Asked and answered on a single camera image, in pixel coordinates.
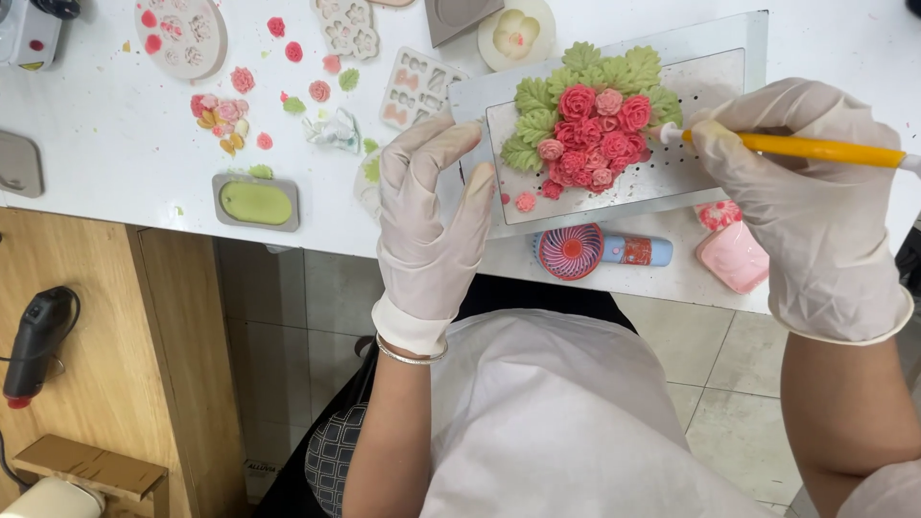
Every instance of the gloved hand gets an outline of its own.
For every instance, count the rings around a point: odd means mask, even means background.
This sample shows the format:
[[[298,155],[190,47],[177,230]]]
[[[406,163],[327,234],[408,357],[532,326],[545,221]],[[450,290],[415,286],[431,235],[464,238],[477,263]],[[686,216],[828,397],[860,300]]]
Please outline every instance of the gloved hand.
[[[895,170],[760,156],[734,131],[900,149],[870,107],[817,81],[778,81],[691,119],[704,168],[771,256],[768,304],[790,331],[867,345],[898,332],[914,304],[884,226]]]
[[[435,195],[438,174],[480,143],[480,123],[449,116],[414,126],[380,154],[378,260],[384,295],[371,318],[380,335],[419,355],[445,350],[445,330],[457,316],[483,257],[495,169],[466,174],[460,206],[445,229]]]

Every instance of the black glue gun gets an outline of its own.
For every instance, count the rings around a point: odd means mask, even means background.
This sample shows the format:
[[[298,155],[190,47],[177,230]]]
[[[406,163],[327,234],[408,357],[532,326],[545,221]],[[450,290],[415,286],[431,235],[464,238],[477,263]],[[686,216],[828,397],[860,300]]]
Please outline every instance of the black glue gun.
[[[75,304],[71,317],[71,303]],[[59,286],[37,294],[19,319],[3,395],[10,408],[25,408],[45,383],[48,365],[58,346],[80,316],[80,299],[70,288]]]

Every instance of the pink square soap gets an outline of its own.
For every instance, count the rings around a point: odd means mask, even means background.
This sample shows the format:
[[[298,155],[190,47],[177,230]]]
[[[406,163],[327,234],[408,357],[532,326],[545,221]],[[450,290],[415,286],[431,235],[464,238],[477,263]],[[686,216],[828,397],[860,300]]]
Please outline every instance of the pink square soap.
[[[767,278],[767,252],[741,221],[700,243],[697,260],[740,295],[751,293]]]

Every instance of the bracelet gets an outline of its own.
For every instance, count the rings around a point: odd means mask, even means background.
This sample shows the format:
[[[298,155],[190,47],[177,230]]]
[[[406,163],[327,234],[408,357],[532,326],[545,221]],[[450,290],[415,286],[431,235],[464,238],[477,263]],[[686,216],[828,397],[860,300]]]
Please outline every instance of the bracelet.
[[[446,343],[445,350],[441,351],[441,354],[439,354],[438,356],[433,356],[430,359],[406,358],[388,349],[387,346],[385,346],[383,342],[380,341],[380,333],[376,333],[374,335],[374,341],[378,343],[378,348],[380,349],[380,352],[386,354],[392,359],[401,361],[403,363],[409,363],[410,365],[431,365],[435,363],[436,361],[444,358],[445,355],[448,354],[448,344]]]

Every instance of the yellow tool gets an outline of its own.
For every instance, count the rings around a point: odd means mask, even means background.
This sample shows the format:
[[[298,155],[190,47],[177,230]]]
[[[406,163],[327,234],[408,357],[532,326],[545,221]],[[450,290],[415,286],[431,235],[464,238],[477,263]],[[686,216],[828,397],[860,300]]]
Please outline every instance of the yellow tool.
[[[649,130],[662,144],[679,140],[691,142],[691,132],[667,123]],[[861,146],[834,140],[819,140],[801,136],[758,135],[738,133],[742,144],[752,151],[800,157],[803,159],[830,160],[849,164],[904,169],[921,176],[921,157],[904,151],[884,147]]]

